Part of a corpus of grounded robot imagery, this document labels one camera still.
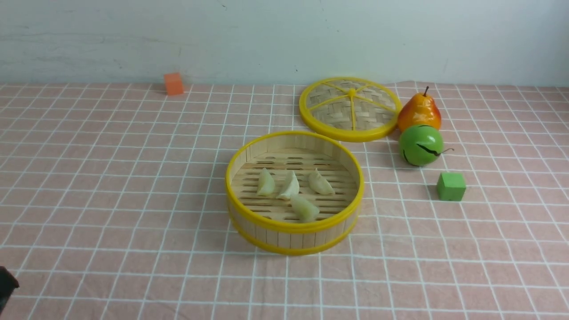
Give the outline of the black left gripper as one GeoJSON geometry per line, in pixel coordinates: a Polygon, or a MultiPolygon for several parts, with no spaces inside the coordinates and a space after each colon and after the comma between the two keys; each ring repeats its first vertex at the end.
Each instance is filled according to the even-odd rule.
{"type": "Polygon", "coordinates": [[[0,266],[0,313],[3,312],[14,290],[19,287],[18,280],[4,266],[0,266]]]}

